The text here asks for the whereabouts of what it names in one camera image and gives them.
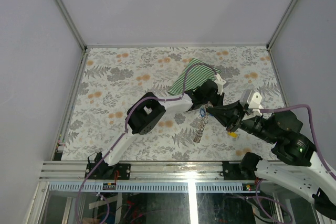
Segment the key with blue tag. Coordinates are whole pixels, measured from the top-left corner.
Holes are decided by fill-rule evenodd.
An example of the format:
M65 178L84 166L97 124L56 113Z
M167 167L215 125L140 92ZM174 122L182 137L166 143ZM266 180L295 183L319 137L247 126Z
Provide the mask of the key with blue tag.
M200 117L200 118L204 118L204 117L206 117L206 115L207 115L207 112L206 112L206 106L202 106L202 107L200 108L199 117Z

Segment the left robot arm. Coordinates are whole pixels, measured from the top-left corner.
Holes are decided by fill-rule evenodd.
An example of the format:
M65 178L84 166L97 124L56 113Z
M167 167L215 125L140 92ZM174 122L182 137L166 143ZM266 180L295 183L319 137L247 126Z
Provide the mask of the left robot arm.
M123 175L125 168L118 162L124 152L140 136L148 134L159 123L164 114L184 113L200 107L222 105L226 81L217 76L216 80L207 80L201 86L183 91L180 95L157 97L153 92L146 93L127 111L124 132L111 141L111 145L98 152L93 160L88 158L87 179L129 179Z

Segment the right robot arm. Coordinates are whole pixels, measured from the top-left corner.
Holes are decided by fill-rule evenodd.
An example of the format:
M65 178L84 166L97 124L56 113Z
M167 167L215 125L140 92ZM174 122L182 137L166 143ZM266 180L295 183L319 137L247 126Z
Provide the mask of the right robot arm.
M208 108L228 132L245 131L273 145L271 152L283 163L295 166L305 175L298 178L276 168L259 155L248 152L239 164L245 179L269 180L312 203L317 212L335 219L335 170L321 156L316 140L301 134L303 123L292 112L292 107L264 109L239 101Z

